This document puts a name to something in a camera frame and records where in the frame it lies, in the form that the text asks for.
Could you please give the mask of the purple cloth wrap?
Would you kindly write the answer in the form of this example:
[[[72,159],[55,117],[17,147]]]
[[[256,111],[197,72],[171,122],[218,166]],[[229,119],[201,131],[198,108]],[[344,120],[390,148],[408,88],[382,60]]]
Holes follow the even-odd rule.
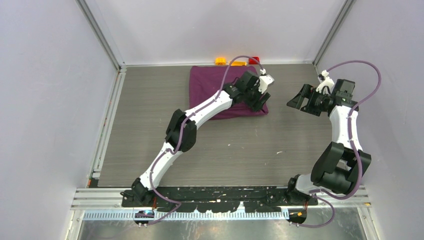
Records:
[[[192,109],[214,95],[221,86],[226,66],[193,66],[189,73],[189,108]],[[224,110],[212,120],[225,120],[238,117],[266,116],[269,109],[266,104],[259,111],[252,111],[245,103],[238,103]]]

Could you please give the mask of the orange yellow toy block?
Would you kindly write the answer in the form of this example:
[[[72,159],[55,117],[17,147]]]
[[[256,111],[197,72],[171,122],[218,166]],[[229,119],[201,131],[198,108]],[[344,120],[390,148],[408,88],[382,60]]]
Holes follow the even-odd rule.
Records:
[[[248,63],[246,61],[233,61],[229,64],[230,66],[247,66]]]

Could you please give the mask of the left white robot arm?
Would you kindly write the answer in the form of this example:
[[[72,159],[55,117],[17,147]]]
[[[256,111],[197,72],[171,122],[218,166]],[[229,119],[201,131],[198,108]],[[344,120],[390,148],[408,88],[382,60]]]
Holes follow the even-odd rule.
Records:
[[[173,162],[195,145],[198,129],[212,117],[239,103],[245,103],[254,112],[262,110],[271,96],[267,90],[274,82],[263,68],[260,74],[247,70],[235,83],[221,82],[216,93],[195,107],[185,111],[177,109],[169,121],[158,155],[135,179],[130,190],[121,193],[123,200],[148,207],[157,197],[179,207],[180,201],[165,197],[157,187]]]

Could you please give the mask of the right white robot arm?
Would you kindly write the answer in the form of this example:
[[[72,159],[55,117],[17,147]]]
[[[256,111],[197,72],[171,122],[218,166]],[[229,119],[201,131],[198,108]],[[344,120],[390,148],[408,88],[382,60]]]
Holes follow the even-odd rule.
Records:
[[[324,192],[336,199],[345,199],[357,190],[372,157],[363,151],[357,134],[359,107],[352,99],[355,83],[338,79],[331,93],[327,87],[317,90],[304,84],[287,106],[320,116],[327,113],[331,122],[332,140],[314,164],[310,174],[290,178],[285,198],[291,205],[307,202],[313,193]]]

